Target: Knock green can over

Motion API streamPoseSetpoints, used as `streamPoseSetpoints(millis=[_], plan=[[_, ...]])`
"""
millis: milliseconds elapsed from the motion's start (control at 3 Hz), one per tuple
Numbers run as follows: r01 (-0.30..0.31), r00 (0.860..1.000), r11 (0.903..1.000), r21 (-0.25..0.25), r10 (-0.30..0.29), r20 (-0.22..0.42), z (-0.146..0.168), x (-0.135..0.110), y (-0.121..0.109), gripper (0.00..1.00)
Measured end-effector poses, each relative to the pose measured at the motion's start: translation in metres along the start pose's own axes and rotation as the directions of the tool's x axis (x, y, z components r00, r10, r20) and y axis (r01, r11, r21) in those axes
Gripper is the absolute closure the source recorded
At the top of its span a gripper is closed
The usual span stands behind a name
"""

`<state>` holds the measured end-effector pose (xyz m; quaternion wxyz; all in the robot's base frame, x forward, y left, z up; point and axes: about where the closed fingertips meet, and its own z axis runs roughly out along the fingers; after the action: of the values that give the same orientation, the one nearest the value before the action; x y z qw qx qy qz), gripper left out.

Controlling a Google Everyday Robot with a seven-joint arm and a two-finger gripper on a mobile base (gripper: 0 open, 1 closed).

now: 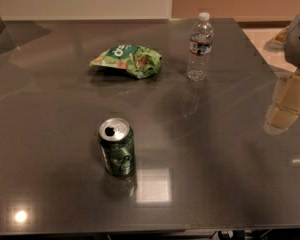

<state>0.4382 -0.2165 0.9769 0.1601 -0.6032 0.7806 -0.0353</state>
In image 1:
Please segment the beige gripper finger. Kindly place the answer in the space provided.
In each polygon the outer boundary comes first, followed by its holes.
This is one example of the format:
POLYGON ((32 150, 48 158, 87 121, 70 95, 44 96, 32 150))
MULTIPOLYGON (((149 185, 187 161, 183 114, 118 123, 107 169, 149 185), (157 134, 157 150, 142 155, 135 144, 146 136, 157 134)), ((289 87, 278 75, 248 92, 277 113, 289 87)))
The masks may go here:
POLYGON ((269 135, 287 131, 300 116, 300 71, 280 72, 263 130, 269 135))

